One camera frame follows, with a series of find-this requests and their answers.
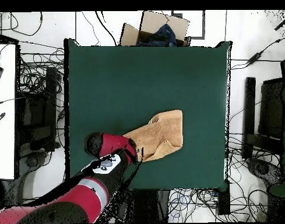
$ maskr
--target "green table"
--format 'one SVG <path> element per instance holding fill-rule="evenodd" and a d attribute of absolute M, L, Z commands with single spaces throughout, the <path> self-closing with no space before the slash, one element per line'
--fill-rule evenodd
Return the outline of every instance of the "green table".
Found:
<path fill-rule="evenodd" d="M 180 109 L 182 149 L 143 163 L 130 188 L 224 187 L 229 46 L 81 47 L 69 40 L 70 176 L 91 161 L 82 148 L 88 133 L 123 135 Z"/>

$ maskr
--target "blue fabric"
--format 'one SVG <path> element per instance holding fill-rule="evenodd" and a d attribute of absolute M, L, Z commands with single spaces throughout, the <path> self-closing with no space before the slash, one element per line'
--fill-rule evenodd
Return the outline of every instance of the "blue fabric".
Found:
<path fill-rule="evenodd" d="M 139 41 L 137 46 L 177 46 L 175 34 L 168 24 L 163 25 L 158 31 L 150 35 L 145 41 Z"/>

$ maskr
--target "black cable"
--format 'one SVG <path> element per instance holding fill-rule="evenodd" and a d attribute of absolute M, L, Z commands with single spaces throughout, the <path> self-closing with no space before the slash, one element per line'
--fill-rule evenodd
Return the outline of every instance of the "black cable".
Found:
<path fill-rule="evenodd" d="M 58 121 L 61 120 L 61 119 L 63 119 L 64 116 L 65 116 L 65 110 L 63 109 L 63 110 L 60 112 L 60 114 L 59 114 L 59 116 L 58 116 L 58 118 L 57 118 L 57 121 L 56 121 L 56 128 L 57 128 L 58 140 L 59 140 L 59 143 L 61 144 L 61 146 L 62 146 L 63 148 L 65 148 L 65 146 L 61 143 L 61 138 L 60 138 L 60 136 L 59 136 Z"/>
<path fill-rule="evenodd" d="M 0 101 L 0 104 L 2 104 L 4 102 L 8 102 L 10 100 L 19 100 L 19 99 L 25 99 L 25 98 L 27 98 L 27 97 L 12 98 L 12 99 L 9 99 L 9 100 Z"/>
<path fill-rule="evenodd" d="M 256 190 L 251 191 L 251 192 L 249 193 L 249 195 L 248 195 L 248 207 L 249 207 L 250 214 L 251 214 L 251 216 L 253 217 L 253 219 L 254 219 L 256 222 L 259 222 L 259 221 L 253 216 L 252 209 L 251 209 L 251 204 L 250 204 L 250 196 L 251 196 L 252 193 L 254 193 L 254 192 L 256 192 L 256 191 L 260 191 L 260 192 L 262 192 L 262 193 L 265 193 L 267 196 L 268 196 L 269 194 L 266 193 L 265 191 L 260 190 L 260 189 L 256 189 Z"/>
<path fill-rule="evenodd" d="M 235 68 L 235 69 L 244 69 L 246 67 L 248 67 L 249 65 L 251 64 L 254 64 L 260 57 L 261 55 L 263 54 L 263 52 L 268 49 L 271 45 L 273 45 L 274 43 L 279 43 L 281 42 L 282 40 L 285 40 L 285 37 L 284 38 L 279 38 L 278 40 L 275 40 L 273 43 L 269 44 L 265 49 L 263 49 L 262 51 L 260 52 L 257 52 L 256 54 L 254 54 L 250 59 L 248 59 L 248 61 L 245 63 L 246 66 L 245 67 L 242 67 L 242 68 Z M 245 64 L 238 64 L 238 65 L 235 65 L 233 67 L 231 67 L 231 69 L 233 69 L 234 67 L 236 66 L 242 66 L 242 65 L 245 65 Z"/>
<path fill-rule="evenodd" d="M 105 30 L 107 31 L 107 33 L 110 34 L 110 36 L 112 37 L 112 39 L 113 39 L 113 41 L 114 41 L 115 46 L 117 46 L 117 42 L 115 41 L 113 35 L 109 32 L 109 30 L 108 30 L 108 29 L 104 26 L 104 24 L 102 23 L 101 19 L 100 19 L 99 16 L 98 16 L 97 11 L 95 11 L 95 13 L 96 13 L 96 16 L 97 16 L 98 21 L 101 23 L 101 25 L 103 26 L 103 28 L 105 28 Z"/>
<path fill-rule="evenodd" d="M 84 18 L 86 19 L 86 21 L 93 27 L 93 25 L 89 22 L 89 20 L 85 17 L 85 15 L 84 15 L 84 13 L 83 13 L 83 11 L 81 11 L 81 13 L 82 13 L 82 15 L 84 16 Z M 94 27 L 93 27 L 93 34 L 94 34 L 94 36 L 96 37 L 96 39 L 98 40 L 98 37 L 96 36 L 96 33 L 94 32 Z"/>
<path fill-rule="evenodd" d="M 259 104 L 259 103 L 262 103 L 262 102 L 265 102 L 265 101 L 268 101 L 268 100 L 272 100 L 272 99 L 275 99 L 275 98 L 269 98 L 269 99 L 266 99 L 266 100 L 261 100 L 261 101 L 255 103 L 254 105 L 256 106 L 256 105 Z M 237 112 L 235 115 L 233 115 L 233 116 L 230 118 L 229 123 L 230 123 L 230 121 L 231 121 L 236 115 L 238 115 L 239 113 L 241 113 L 241 112 L 244 111 L 244 110 L 245 110 L 245 107 L 244 107 L 241 111 L 239 111 L 239 112 Z"/>
<path fill-rule="evenodd" d="M 40 12 L 40 14 L 41 14 L 41 17 L 40 17 L 40 25 L 39 25 L 38 29 L 37 29 L 33 34 L 26 34 L 26 33 L 22 33 L 22 32 L 20 32 L 20 31 L 16 31 L 16 30 L 15 30 L 15 29 L 18 27 L 19 23 L 18 23 L 16 17 L 13 15 L 13 13 L 10 13 L 10 29 L 11 29 L 12 31 L 16 32 L 16 33 L 24 34 L 24 35 L 26 35 L 26 36 L 34 36 L 34 35 L 41 29 L 41 26 L 42 26 L 42 24 L 43 24 L 43 13 Z M 12 16 L 15 18 L 15 20 L 16 20 L 16 22 L 17 22 L 17 26 L 16 26 L 16 27 L 12 27 Z"/>
<path fill-rule="evenodd" d="M 6 44 L 4 47 L 2 47 L 2 49 L 0 50 L 0 55 L 1 55 L 2 50 L 3 50 L 5 47 L 7 47 L 8 45 L 10 45 L 10 44 Z"/>

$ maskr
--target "cardboard box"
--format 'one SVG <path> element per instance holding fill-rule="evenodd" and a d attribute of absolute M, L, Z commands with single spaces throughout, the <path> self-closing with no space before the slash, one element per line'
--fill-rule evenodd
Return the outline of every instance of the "cardboard box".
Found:
<path fill-rule="evenodd" d="M 124 23 L 121 33 L 121 46 L 135 46 L 139 40 L 146 40 L 151 34 L 159 30 L 164 24 L 168 24 L 177 40 L 178 46 L 183 46 L 189 21 L 174 16 L 143 11 L 140 30 Z"/>

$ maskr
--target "tan cloth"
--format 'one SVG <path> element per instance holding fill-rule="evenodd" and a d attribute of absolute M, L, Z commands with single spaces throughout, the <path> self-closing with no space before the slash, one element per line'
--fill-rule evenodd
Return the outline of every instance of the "tan cloth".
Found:
<path fill-rule="evenodd" d="M 124 135 L 137 145 L 138 159 L 143 162 L 169 155 L 182 147 L 182 111 L 173 110 L 155 115 L 147 125 Z"/>

